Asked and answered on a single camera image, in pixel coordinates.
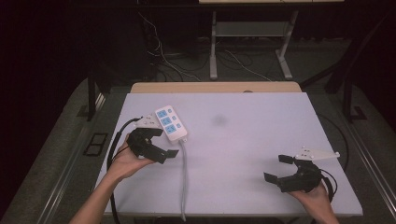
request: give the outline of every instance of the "gray floor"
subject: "gray floor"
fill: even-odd
[[[280,67],[277,64],[274,51],[281,42],[274,39],[261,39],[256,42],[220,42],[217,44],[218,81],[265,81],[266,76],[273,81],[284,80]],[[349,42],[347,40],[299,41],[290,43],[286,59],[293,74],[293,80],[302,82],[314,76],[323,69],[337,62]],[[208,74],[208,47],[202,42],[202,53],[199,57],[180,57],[177,49],[166,49],[165,56],[168,62],[182,73],[184,81],[210,81]],[[245,65],[253,74],[235,62],[234,57]],[[158,75],[158,81],[180,81],[181,77],[173,69],[161,66],[163,73]],[[354,106],[359,106],[366,120],[356,120],[353,124],[347,123],[341,115],[342,93],[329,95],[323,90],[327,78],[314,83],[304,89],[318,112],[319,120],[328,135],[332,147],[341,153],[340,163],[346,163],[345,155],[349,146],[349,163],[346,168],[348,177],[355,190],[364,216],[340,217],[341,223],[395,223],[393,214],[386,204],[386,193],[375,180],[379,174],[367,169],[370,162],[361,157],[361,152],[367,151],[379,167],[382,176],[388,181],[389,188],[396,189],[395,170],[396,138],[395,132],[388,126],[381,115],[369,103],[364,93],[354,88]],[[24,180],[17,196],[8,208],[1,223],[67,223],[86,198],[90,195],[92,186],[102,165],[105,153],[99,157],[82,156],[88,141],[93,133],[108,133],[105,148],[108,147],[114,132],[117,118],[125,94],[130,87],[115,86],[110,94],[98,100],[98,112],[93,120],[88,122],[86,117],[79,117],[78,112],[87,105],[87,82],[82,82],[70,97],[64,112],[59,117],[46,144],[38,155],[29,175]],[[347,139],[347,145],[338,127]],[[152,223],[152,218],[121,217],[121,223]],[[282,217],[284,223],[293,220],[293,217]],[[310,217],[300,217],[293,223],[310,223]],[[104,217],[103,223],[113,223],[111,217]],[[216,219],[190,218],[189,223],[276,223],[269,219]]]

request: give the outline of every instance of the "power strip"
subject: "power strip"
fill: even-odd
[[[172,144],[176,144],[179,140],[187,141],[187,130],[171,105],[156,110],[155,115]]]

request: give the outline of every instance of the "cable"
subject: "cable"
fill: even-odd
[[[168,68],[173,69],[171,66],[169,66],[169,65],[167,65],[167,64],[161,63],[160,65],[161,65],[161,66],[164,66],[164,67],[168,67]],[[158,71],[162,72],[165,76],[169,76],[173,81],[176,82],[176,80],[175,80],[174,78],[172,78],[167,72],[165,72],[165,71],[163,71],[163,70],[160,70],[160,69],[158,69]],[[182,76],[178,71],[176,71],[176,72],[177,72],[178,76],[180,77],[180,81],[181,81],[181,82],[184,82],[183,76]]]
[[[184,147],[184,140],[178,141],[181,145],[181,151],[183,152],[183,189],[181,192],[181,201],[180,201],[180,209],[181,209],[181,219],[186,221],[186,189],[187,189],[187,155],[186,148]]]
[[[111,164],[113,163],[113,154],[114,151],[116,150],[117,143],[119,142],[123,130],[128,126],[130,123],[138,121],[139,119],[130,119],[128,120],[121,128],[120,130],[116,133],[116,136],[113,140],[113,143],[111,144],[110,150],[108,151],[107,155],[107,161],[106,161],[106,168],[107,170],[110,169]],[[111,212],[113,214],[113,219],[116,224],[120,224],[119,220],[119,215],[117,213],[117,208],[116,208],[116,200],[114,199],[114,193],[111,194],[110,196],[110,204],[111,204]]]
[[[160,38],[158,37],[157,27],[156,27],[153,23],[151,23],[149,20],[147,20],[140,12],[139,12],[139,16],[140,16],[144,21],[146,21],[148,24],[150,24],[152,27],[154,27],[154,33],[155,33],[155,35],[156,35],[156,37],[157,37],[157,40],[158,40],[158,47],[157,47],[155,50],[157,50],[157,49],[160,50],[160,53],[161,53],[161,56],[163,57],[163,60],[164,60],[167,64],[169,64],[173,69],[175,69],[177,72],[179,72],[180,74],[182,74],[182,75],[184,75],[184,76],[186,76],[186,77],[193,77],[193,78],[195,78],[195,79],[198,80],[198,81],[202,81],[200,78],[198,78],[198,76],[189,75],[189,74],[187,74],[187,73],[184,73],[184,72],[178,70],[177,68],[175,68],[171,63],[169,63],[169,62],[166,60],[166,58],[165,58],[165,56],[164,56],[164,54],[163,54],[163,43],[161,42]]]
[[[242,66],[243,68],[245,68],[245,70],[247,70],[247,71],[249,71],[250,73],[253,73],[253,74],[255,74],[255,75],[259,76],[259,77],[263,77],[263,78],[267,79],[268,81],[271,81],[271,82],[272,82],[272,80],[269,79],[268,77],[265,77],[265,76],[263,76],[263,75],[260,75],[260,74],[258,74],[258,73],[256,73],[256,72],[253,72],[253,71],[251,71],[250,69],[246,68],[241,62],[239,62],[239,60],[238,60],[230,51],[228,51],[228,50],[225,50],[225,51],[228,52],[228,53],[230,53],[231,56],[233,56],[233,57],[236,59],[236,61],[237,61],[239,64],[241,64],[241,66]]]
[[[180,66],[180,65],[178,65],[176,63],[172,63],[172,62],[169,62],[169,63],[173,64],[174,66],[177,66],[178,68],[180,68],[183,71],[194,72],[194,71],[198,71],[198,70],[203,69],[205,67],[205,65],[207,64],[207,62],[209,61],[209,57],[210,57],[210,54],[207,54],[207,56],[205,57],[204,63],[202,65],[200,65],[199,67],[196,67],[196,68],[184,68],[184,67],[182,67],[182,66]]]
[[[338,184],[337,184],[337,181],[335,180],[335,178],[334,178],[334,176],[332,176],[329,172],[327,172],[327,171],[325,171],[325,170],[322,170],[322,169],[319,169],[321,172],[324,172],[324,173],[326,173],[327,175],[329,175],[329,176],[331,176],[332,177],[332,180],[334,181],[334,185],[335,185],[335,189],[334,189],[334,192],[332,193],[333,195],[337,192],[337,190],[338,190]]]
[[[345,144],[346,144],[346,163],[344,164],[343,170],[344,170],[344,172],[345,172],[345,171],[347,170],[347,166],[348,166],[348,164],[349,164],[349,144],[347,143],[347,138],[346,138],[346,136],[344,135],[344,133],[341,131],[341,129],[340,129],[334,122],[332,122],[330,119],[328,119],[327,117],[325,117],[325,116],[322,115],[322,114],[317,113],[317,115],[318,115],[319,117],[322,117],[323,119],[326,119],[327,121],[329,121],[330,124],[332,124],[332,125],[338,130],[338,132],[342,135],[342,137],[343,137],[343,139],[344,139],[344,142],[345,142]]]
[[[114,161],[116,158],[117,158],[117,156],[123,151],[123,150],[125,150],[125,149],[127,149],[129,147],[129,145],[127,146],[127,147],[125,147],[125,148],[123,148],[123,149],[121,149],[121,150],[119,150],[117,153],[116,153],[116,155],[114,155],[114,157],[113,157],[113,160],[112,161]]]
[[[248,63],[243,63],[240,59],[238,59],[238,60],[236,60],[235,61],[235,57],[233,56],[233,55],[240,55],[240,56],[245,56],[247,59],[248,59]],[[224,60],[226,60],[226,61],[228,61],[228,62],[230,62],[230,63],[235,63],[235,64],[237,64],[237,65],[244,65],[245,67],[247,67],[247,66],[251,66],[252,64],[253,64],[253,60],[251,59],[251,57],[250,57],[250,55],[248,55],[248,54],[246,54],[246,53],[241,53],[240,51],[237,51],[237,52],[235,52],[234,54],[233,54],[232,56],[232,58],[231,59],[228,59],[228,58],[225,58],[225,57],[223,57],[223,56],[221,56],[220,54],[219,54],[219,56],[221,57],[221,58],[223,58]]]

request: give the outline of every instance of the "metal frame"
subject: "metal frame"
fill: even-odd
[[[331,103],[336,108],[336,96],[330,98]],[[392,214],[393,218],[396,220],[396,194],[390,187],[387,179],[382,174],[381,170],[379,169],[378,165],[376,164],[373,156],[371,155],[369,149],[364,144],[361,136],[359,135],[358,131],[356,130],[353,123],[349,122],[345,115],[336,109],[338,118],[343,121],[350,137],[352,138],[355,146],[357,147],[357,151],[359,156],[361,157],[361,161],[363,162],[364,166],[366,167],[370,177],[372,178],[373,182],[375,183],[376,188],[378,189],[379,193],[382,196],[385,204],[387,205],[390,213]]]
[[[217,22],[216,11],[212,16],[212,36],[210,45],[210,79],[218,79],[218,69],[216,61],[216,36],[283,36],[282,47],[276,50],[276,57],[286,80],[292,80],[289,66],[285,59],[286,49],[291,39],[294,24],[297,20],[298,10],[291,13],[288,28],[284,34],[283,21],[264,22]]]
[[[106,98],[104,95],[99,94],[96,99],[96,108],[95,111],[100,111],[103,104],[105,103]],[[37,224],[41,223],[51,223],[53,216],[55,215],[56,209],[58,208],[59,203],[64,196],[64,191],[66,190],[71,178],[73,176],[75,170],[75,164],[78,162],[82,151],[87,145],[89,136],[92,134],[92,126],[95,125],[98,116],[93,116],[93,120],[91,122],[87,122],[82,127],[82,130],[78,136],[76,144],[74,145],[70,157],[67,161],[66,166],[62,170],[58,181],[52,188],[47,203],[42,210],[40,217],[38,218]]]

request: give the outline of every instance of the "white tabletop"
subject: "white tabletop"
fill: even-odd
[[[279,177],[296,173],[295,165],[278,162],[279,154],[294,156],[301,147],[332,151],[305,93],[131,93],[115,133],[129,119],[165,105],[174,107],[189,131],[187,217],[305,214],[294,198],[263,178],[263,172]],[[125,129],[118,146],[133,129],[132,124]],[[152,142],[163,149],[181,149],[171,145],[165,134]],[[335,214],[361,215],[361,205],[339,161],[314,164],[337,180]],[[98,181],[105,172],[106,159]],[[117,209],[136,216],[179,216],[182,184],[180,151],[176,158],[123,180],[115,190]],[[111,212],[109,205],[106,212]]]

